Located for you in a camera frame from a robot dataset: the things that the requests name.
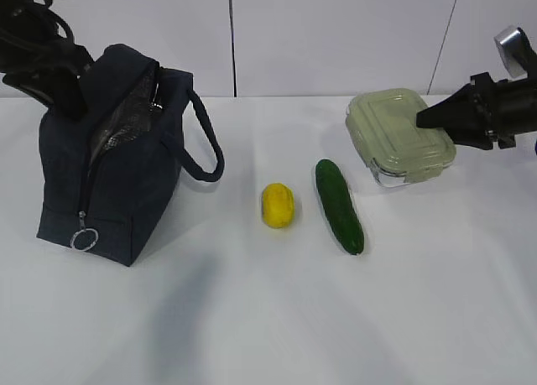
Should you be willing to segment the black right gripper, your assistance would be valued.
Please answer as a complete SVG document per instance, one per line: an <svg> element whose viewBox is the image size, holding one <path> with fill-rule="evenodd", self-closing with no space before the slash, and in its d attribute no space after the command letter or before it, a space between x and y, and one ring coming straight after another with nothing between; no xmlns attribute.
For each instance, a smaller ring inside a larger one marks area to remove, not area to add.
<svg viewBox="0 0 537 385"><path fill-rule="evenodd" d="M470 77L470 83L444 101L416 114L420 128L444 128L455 145L492 150L514 148L516 139L507 133L501 106L515 81L494 81L488 72Z"/></svg>

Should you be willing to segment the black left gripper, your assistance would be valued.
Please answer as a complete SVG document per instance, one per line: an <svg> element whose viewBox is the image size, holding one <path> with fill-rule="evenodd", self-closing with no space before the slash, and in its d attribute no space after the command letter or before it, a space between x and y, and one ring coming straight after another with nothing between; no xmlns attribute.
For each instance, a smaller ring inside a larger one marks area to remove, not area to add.
<svg viewBox="0 0 537 385"><path fill-rule="evenodd" d="M1 8L3 83L74 121L87 113L79 76L93 58L69 24L48 7Z"/></svg>

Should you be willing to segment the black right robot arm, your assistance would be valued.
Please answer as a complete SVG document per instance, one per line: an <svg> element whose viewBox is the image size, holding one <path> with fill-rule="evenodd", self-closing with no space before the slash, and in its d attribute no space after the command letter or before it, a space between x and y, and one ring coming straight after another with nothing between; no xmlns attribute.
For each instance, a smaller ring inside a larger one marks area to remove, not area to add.
<svg viewBox="0 0 537 385"><path fill-rule="evenodd" d="M446 131L453 143L490 150L516 146L515 137L536 130L536 79L494 82L474 75L446 100L414 114L415 126Z"/></svg>

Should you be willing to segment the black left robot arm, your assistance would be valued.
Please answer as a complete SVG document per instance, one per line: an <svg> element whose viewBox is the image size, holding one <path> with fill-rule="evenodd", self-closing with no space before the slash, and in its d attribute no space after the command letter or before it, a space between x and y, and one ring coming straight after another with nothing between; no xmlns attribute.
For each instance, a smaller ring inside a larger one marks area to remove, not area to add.
<svg viewBox="0 0 537 385"><path fill-rule="evenodd" d="M94 63L53 0L1 0L3 84L74 121L87 112L79 78Z"/></svg>

